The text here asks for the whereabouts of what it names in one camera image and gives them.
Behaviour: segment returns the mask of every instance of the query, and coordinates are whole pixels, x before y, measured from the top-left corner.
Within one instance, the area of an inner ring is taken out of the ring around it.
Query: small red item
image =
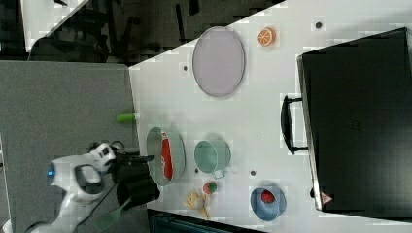
[[[170,156],[170,144],[169,139],[166,134],[162,134],[161,141],[161,163],[163,166],[163,175],[169,181],[172,180],[173,168],[172,168],[172,157]]]
[[[261,194],[261,200],[266,204],[270,204],[275,201],[275,196],[269,190],[264,190]]]

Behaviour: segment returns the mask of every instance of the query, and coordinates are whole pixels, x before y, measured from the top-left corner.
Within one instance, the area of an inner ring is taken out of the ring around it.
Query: round plate
[[[234,32],[224,27],[205,31],[193,53],[194,78],[200,88],[214,97],[232,93],[245,70],[245,53]]]

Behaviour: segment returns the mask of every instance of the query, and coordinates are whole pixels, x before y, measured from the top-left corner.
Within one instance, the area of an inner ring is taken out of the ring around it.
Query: yellow object
[[[209,214],[205,209],[205,201],[205,194],[199,196],[195,191],[193,191],[190,195],[186,196],[186,200],[183,202],[183,204],[191,210],[198,210],[203,215],[205,220],[209,220]]]

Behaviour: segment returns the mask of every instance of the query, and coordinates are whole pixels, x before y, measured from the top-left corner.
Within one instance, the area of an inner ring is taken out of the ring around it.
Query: blue bowl
[[[275,196],[273,203],[264,203],[261,194],[264,190],[270,191]],[[264,221],[271,221],[281,215],[286,209],[286,199],[279,187],[256,188],[251,195],[251,206],[255,214]]]

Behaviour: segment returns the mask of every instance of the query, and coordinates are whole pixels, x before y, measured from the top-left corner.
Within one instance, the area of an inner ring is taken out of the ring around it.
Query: toy fruit
[[[186,196],[186,200],[183,202],[185,206],[191,210],[198,210],[205,220],[209,220],[209,214],[205,208],[206,194],[197,195],[195,191]]]
[[[167,180],[172,180],[173,168],[172,157],[170,156],[169,139],[165,133],[161,134],[161,164],[163,167],[163,175]]]
[[[209,182],[203,185],[203,191],[209,195],[214,193],[217,188],[218,186],[214,182]]]
[[[261,193],[261,200],[266,204],[270,204],[275,201],[275,196],[269,190],[264,190]]]
[[[272,45],[273,42],[275,42],[275,39],[276,32],[270,27],[263,28],[257,36],[258,42],[264,47]]]

